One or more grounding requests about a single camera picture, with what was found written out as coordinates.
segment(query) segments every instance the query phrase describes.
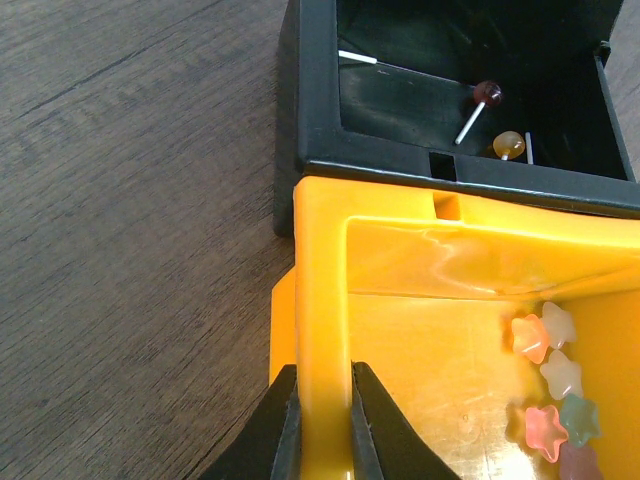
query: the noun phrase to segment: white stick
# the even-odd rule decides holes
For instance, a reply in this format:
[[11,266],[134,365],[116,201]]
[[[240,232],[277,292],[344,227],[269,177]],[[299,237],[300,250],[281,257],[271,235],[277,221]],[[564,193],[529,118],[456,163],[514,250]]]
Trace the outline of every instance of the white stick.
[[533,165],[533,145],[531,144],[531,132],[525,132],[524,141],[527,144],[527,163]]
[[480,102],[478,104],[476,109],[473,111],[471,118],[467,120],[467,123],[465,124],[462,131],[460,132],[460,135],[458,135],[458,137],[456,138],[456,145],[460,145],[462,143],[462,140],[464,140],[464,137],[467,135],[467,133],[469,133],[469,129],[473,125],[473,122],[477,120],[478,116],[480,115],[480,112],[482,112],[482,109],[484,108],[485,105],[486,103],[484,102]]
[[378,63],[377,58],[367,57],[366,55],[359,55],[357,53],[345,52],[344,50],[338,50],[338,56],[342,58],[348,58],[349,60],[355,60],[356,62],[370,63],[375,65]]

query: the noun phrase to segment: yellow plastic wall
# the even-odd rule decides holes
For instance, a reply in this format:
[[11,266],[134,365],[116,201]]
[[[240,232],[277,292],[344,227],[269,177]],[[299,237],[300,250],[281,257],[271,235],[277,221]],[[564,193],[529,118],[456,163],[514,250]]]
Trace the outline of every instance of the yellow plastic wall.
[[574,314],[578,341],[563,350],[600,407],[604,436],[591,444],[605,477],[640,470],[640,222],[307,177],[295,225],[270,376],[295,358],[303,478],[352,478],[353,361],[463,478],[557,478],[523,442],[524,409],[553,400],[509,329],[545,300]]

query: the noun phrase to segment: pink star candy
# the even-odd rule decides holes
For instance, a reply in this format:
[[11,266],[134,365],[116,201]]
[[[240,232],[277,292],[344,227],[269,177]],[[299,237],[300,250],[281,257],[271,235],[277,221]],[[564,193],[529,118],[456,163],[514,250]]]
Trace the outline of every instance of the pink star candy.
[[513,332],[513,351],[524,355],[535,364],[541,364],[549,348],[549,334],[537,315],[533,313],[524,318],[511,321]]
[[527,408],[525,428],[527,445],[539,450],[549,462],[557,462],[560,445],[569,438],[569,434],[560,424],[558,409],[554,405],[547,405],[542,410],[535,407]]

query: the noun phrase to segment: wooden table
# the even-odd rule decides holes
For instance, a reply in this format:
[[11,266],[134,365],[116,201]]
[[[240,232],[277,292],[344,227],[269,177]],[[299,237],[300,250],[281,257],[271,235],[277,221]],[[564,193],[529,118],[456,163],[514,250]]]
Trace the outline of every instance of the wooden table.
[[[285,0],[0,6],[0,477],[192,478],[266,390]],[[640,173],[640,1],[607,67]]]

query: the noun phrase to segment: star-shaped candy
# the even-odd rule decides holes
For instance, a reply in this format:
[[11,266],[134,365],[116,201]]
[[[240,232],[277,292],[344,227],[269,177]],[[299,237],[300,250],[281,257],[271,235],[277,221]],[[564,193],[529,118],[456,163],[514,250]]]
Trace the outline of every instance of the star-shaped candy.
[[598,468],[596,452],[588,445],[575,447],[563,443],[560,447],[561,480],[604,480]]
[[527,445],[539,450],[549,462],[557,462],[560,445],[569,438],[560,425],[558,409],[554,405],[547,405],[542,410],[529,407],[525,412],[525,425]]
[[560,410],[560,423],[569,432],[569,441],[582,447],[589,438],[600,436],[598,407],[591,400],[585,400],[573,393],[567,395]]
[[582,368],[569,360],[560,350],[549,355],[549,361],[540,367],[540,373],[549,384],[549,393],[561,400],[569,393],[582,397]]
[[541,364],[549,348],[549,335],[537,315],[511,321],[513,351],[524,355],[533,363]]
[[573,318],[566,310],[562,310],[555,303],[545,302],[542,305],[542,323],[549,334],[551,347],[560,348],[564,342],[575,342],[576,329]]

